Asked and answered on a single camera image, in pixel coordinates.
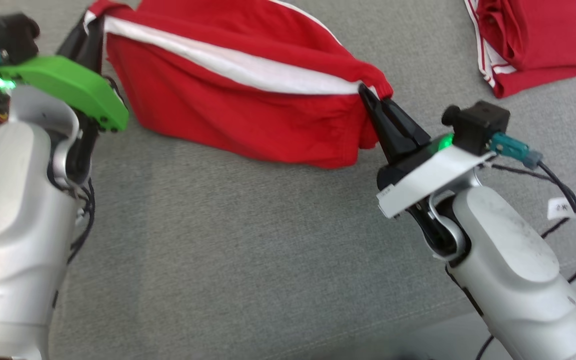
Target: green led indicator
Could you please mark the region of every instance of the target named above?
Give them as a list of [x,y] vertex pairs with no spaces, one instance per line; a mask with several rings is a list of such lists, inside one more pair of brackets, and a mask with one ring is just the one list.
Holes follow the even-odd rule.
[[448,146],[453,145],[453,139],[455,138],[455,134],[448,134],[439,140],[439,144],[437,145],[437,151],[444,150],[448,148]]
[[0,78],[0,90],[2,89],[14,89],[17,85],[15,85],[14,81],[4,80]]

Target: folded red garment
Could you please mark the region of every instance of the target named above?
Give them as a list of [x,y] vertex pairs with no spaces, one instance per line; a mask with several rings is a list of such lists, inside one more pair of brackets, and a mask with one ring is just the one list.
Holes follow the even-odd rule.
[[465,0],[498,98],[576,76],[576,0]]
[[350,166],[377,135],[358,93],[393,89],[320,21],[279,0],[99,0],[107,53],[140,123],[258,160]]

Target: white cable label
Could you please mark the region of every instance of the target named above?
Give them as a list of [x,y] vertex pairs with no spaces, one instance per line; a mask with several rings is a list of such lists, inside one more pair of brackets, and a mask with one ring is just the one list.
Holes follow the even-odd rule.
[[548,220],[575,218],[575,212],[565,197],[554,197],[548,200]]

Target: gray fabric surface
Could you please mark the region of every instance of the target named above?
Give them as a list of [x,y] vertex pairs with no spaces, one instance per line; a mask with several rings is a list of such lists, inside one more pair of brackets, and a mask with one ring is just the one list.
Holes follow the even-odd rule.
[[[382,69],[430,134],[443,132],[447,105],[492,101],[512,112],[509,134],[546,154],[576,191],[576,78],[496,100],[461,0],[294,3]],[[35,18],[50,53],[86,5],[0,0],[0,12]],[[382,359],[398,334],[470,311],[414,221],[377,208],[384,162],[379,150],[341,170],[258,162],[135,120],[103,136],[98,215],[59,297],[52,358]],[[491,170],[482,179],[537,230],[548,226],[553,186]],[[548,241],[569,274],[576,228]]]

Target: folded red jersey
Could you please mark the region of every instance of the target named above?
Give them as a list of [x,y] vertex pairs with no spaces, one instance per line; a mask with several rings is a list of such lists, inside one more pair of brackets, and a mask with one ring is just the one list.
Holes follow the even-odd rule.
[[465,0],[498,98],[576,76],[576,0]]
[[316,18],[279,0],[99,0],[106,48],[140,123],[245,157],[350,166],[377,135],[359,97],[393,89]]

